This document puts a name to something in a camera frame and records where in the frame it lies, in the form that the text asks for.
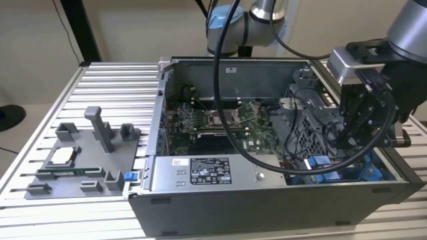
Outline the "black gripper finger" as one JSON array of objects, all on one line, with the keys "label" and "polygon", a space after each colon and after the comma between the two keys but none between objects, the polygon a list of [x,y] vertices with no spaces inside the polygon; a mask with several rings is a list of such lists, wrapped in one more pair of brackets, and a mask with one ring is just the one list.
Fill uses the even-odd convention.
[{"label": "black gripper finger", "polygon": [[385,118],[375,112],[358,112],[350,124],[350,138],[359,147],[364,147],[378,134]]},{"label": "black gripper finger", "polygon": [[352,137],[352,129],[355,123],[358,107],[343,108],[339,112],[342,116],[343,129],[336,136],[336,148],[344,150],[350,147],[350,138]]}]

